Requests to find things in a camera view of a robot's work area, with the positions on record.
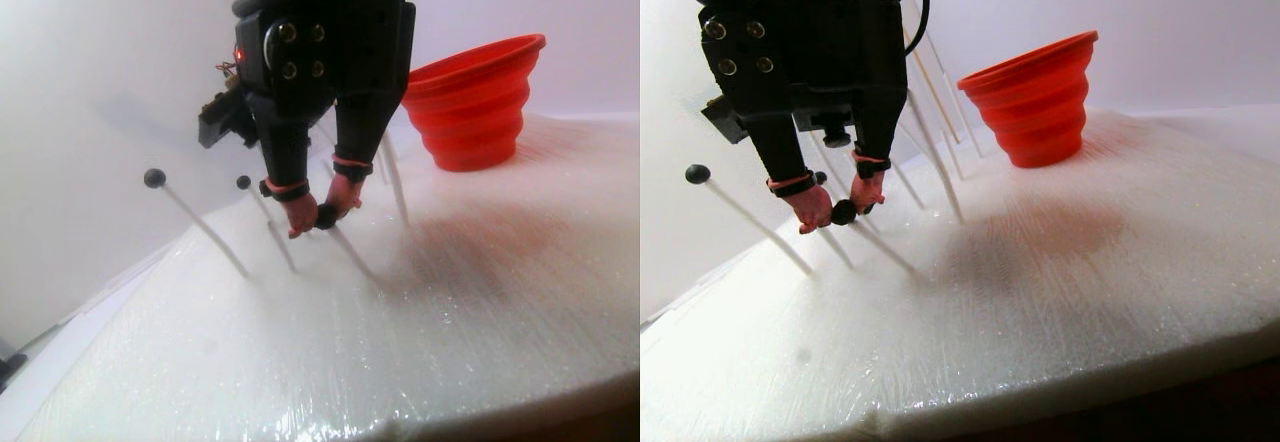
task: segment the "plastic wrap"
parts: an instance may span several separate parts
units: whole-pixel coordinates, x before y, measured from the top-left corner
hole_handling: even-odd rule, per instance
[[[403,143],[408,228],[365,182],[338,227],[376,279],[319,231],[291,273],[252,200],[209,215],[251,279],[188,231],[20,439],[467,439],[634,401],[636,127],[526,122],[484,172]]]
[[[1084,141],[1038,169],[964,149],[963,225],[929,167],[927,210],[888,177],[870,219],[918,278],[785,224],[813,278],[763,242],[641,336],[643,438],[931,439],[1280,354],[1276,167],[1110,111]]]

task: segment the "black ball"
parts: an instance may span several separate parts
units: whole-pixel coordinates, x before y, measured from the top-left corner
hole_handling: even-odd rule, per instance
[[[147,173],[142,174],[142,183],[146,183],[151,190],[160,190],[164,186],[165,176],[164,170],[157,168],[147,169]]]
[[[699,184],[703,182],[708,182],[710,178],[712,178],[712,169],[707,167],[699,167],[699,164],[692,164],[691,167],[685,169],[685,179],[689,181],[689,183]]]

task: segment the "red silicone bowl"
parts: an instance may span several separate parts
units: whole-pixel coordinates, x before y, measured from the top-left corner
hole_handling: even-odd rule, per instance
[[[402,104],[435,167],[480,170],[516,154],[529,76],[544,46],[545,36],[522,35],[410,72]]]
[[[1080,150],[1084,68],[1098,31],[1042,46],[956,82],[1015,167],[1051,167]]]

